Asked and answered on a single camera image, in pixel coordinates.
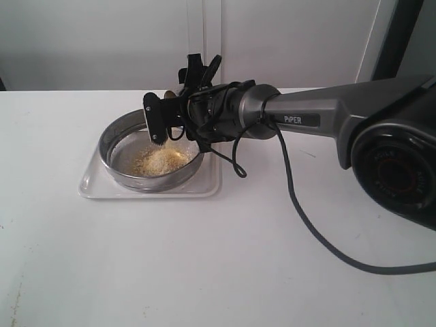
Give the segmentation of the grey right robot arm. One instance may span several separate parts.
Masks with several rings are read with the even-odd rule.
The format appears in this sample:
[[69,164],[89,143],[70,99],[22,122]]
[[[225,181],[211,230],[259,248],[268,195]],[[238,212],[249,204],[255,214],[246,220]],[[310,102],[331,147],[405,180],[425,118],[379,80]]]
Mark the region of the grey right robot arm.
[[199,54],[178,72],[190,138],[212,144],[267,140],[277,130],[332,138],[380,206],[435,228],[435,78],[407,76],[282,93],[253,80],[213,85],[221,63]]

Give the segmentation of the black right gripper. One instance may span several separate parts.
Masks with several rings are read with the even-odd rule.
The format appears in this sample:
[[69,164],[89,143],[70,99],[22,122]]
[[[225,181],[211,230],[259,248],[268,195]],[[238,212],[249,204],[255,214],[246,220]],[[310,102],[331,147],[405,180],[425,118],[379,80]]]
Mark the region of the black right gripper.
[[239,102],[242,83],[231,82],[212,87],[212,79],[221,65],[222,57],[215,55],[204,72],[202,55],[187,55],[187,67],[178,71],[178,94],[210,87],[192,94],[175,114],[176,126],[183,127],[190,141],[197,143],[201,153],[211,152],[212,145],[235,141],[241,135]]

